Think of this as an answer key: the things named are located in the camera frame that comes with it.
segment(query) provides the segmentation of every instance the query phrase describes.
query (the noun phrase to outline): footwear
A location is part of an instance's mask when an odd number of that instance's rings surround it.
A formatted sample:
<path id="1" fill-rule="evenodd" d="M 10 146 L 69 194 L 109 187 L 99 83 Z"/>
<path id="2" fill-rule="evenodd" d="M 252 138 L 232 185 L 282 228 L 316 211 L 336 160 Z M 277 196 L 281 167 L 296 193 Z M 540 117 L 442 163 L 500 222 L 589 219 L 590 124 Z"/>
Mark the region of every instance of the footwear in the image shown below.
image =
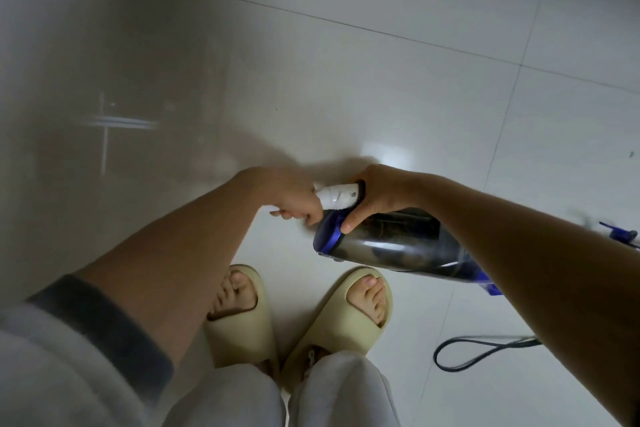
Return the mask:
<path id="1" fill-rule="evenodd" d="M 268 360 L 273 379 L 278 383 L 280 363 L 262 279 L 247 265 L 233 265 L 230 270 L 242 272 L 251 279 L 257 302 L 251 310 L 204 322 L 213 363 L 216 368 L 223 368 L 243 363 L 258 365 Z"/>
<path id="2" fill-rule="evenodd" d="M 385 284 L 386 309 L 380 326 L 347 301 L 348 290 L 365 275 L 380 277 Z M 353 271 L 331 295 L 316 320 L 285 361 L 282 368 L 282 384 L 285 390 L 293 393 L 300 383 L 308 352 L 312 346 L 319 346 L 330 353 L 350 350 L 366 355 L 389 323 L 392 310 L 391 288 L 382 274 L 368 267 Z"/>

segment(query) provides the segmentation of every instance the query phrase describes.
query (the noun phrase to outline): white handle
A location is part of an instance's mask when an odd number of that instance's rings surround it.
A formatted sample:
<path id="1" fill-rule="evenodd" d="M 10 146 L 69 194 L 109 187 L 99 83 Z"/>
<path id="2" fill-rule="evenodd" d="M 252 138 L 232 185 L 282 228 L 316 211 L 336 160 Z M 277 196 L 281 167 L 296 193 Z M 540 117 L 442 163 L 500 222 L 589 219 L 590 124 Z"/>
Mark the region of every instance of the white handle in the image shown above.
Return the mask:
<path id="1" fill-rule="evenodd" d="M 339 184 L 327 186 L 316 191 L 322 209 L 345 209 L 358 202 L 359 187 L 357 184 Z M 267 211 L 279 211 L 277 206 L 263 206 Z"/>

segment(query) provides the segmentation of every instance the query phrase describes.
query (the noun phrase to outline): gray pants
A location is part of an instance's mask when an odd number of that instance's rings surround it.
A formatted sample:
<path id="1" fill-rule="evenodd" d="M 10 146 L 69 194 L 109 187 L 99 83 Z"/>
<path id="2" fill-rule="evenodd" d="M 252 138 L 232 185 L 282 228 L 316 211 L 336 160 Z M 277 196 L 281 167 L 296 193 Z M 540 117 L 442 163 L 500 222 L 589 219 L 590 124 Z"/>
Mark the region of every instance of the gray pants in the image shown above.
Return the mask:
<path id="1" fill-rule="evenodd" d="M 363 356 L 340 351 L 311 369 L 289 400 L 291 427 L 399 426 L 387 379 Z M 169 412 L 163 427 L 282 427 L 275 382 L 252 365 L 214 370 Z"/>

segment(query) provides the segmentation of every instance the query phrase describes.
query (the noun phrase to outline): gray sleeve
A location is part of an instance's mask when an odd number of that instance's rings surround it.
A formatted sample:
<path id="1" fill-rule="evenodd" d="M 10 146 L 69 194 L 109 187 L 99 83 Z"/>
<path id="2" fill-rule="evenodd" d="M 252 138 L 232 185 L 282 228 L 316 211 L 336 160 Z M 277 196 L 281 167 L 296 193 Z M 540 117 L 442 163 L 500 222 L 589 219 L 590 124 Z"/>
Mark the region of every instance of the gray sleeve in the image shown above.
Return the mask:
<path id="1" fill-rule="evenodd" d="M 0 312 L 0 424 L 142 426 L 147 412 L 83 335 L 24 303 Z"/>

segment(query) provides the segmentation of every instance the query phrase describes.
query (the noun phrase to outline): glossy floor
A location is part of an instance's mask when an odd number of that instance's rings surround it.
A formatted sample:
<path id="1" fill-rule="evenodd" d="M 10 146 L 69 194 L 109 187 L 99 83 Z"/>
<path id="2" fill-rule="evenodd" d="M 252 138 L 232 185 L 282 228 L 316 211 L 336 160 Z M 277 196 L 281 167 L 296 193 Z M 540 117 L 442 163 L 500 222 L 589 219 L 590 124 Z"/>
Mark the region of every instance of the glossy floor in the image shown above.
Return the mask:
<path id="1" fill-rule="evenodd" d="M 640 0 L 0 0 L 0 302 L 254 164 L 340 181 L 377 160 L 580 223 L 637 227 Z M 259 213 L 284 355 L 353 264 Z M 543 348 L 431 368 L 459 334 L 521 334 L 504 298 L 386 273 L 370 358 L 405 426 L 615 422 Z M 451 351 L 445 361 L 472 351 Z M 156 415 L 211 367 L 202 338 Z"/>

